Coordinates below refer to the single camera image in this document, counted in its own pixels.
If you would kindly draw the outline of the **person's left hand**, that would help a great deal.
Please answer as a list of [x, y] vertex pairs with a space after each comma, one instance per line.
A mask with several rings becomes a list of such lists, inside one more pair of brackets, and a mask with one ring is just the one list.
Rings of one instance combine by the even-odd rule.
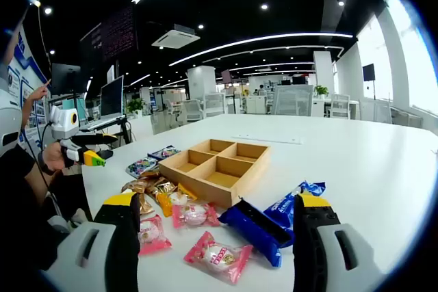
[[69, 158], [64, 158], [62, 146], [59, 142], [49, 144], [42, 152], [42, 158], [50, 171], [58, 171], [64, 168], [69, 168], [74, 165], [74, 161]]

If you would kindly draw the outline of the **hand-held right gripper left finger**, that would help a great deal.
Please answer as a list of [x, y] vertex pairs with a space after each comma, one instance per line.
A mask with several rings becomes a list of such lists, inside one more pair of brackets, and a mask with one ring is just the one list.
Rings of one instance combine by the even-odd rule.
[[137, 291], [139, 231], [138, 194], [112, 196], [61, 242], [44, 277], [56, 291]]

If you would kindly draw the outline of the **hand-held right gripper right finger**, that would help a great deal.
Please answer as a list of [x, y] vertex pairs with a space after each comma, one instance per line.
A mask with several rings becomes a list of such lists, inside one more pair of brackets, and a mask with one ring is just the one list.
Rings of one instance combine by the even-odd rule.
[[325, 199], [295, 196], [293, 231], [295, 291], [374, 291], [383, 281], [372, 246]]

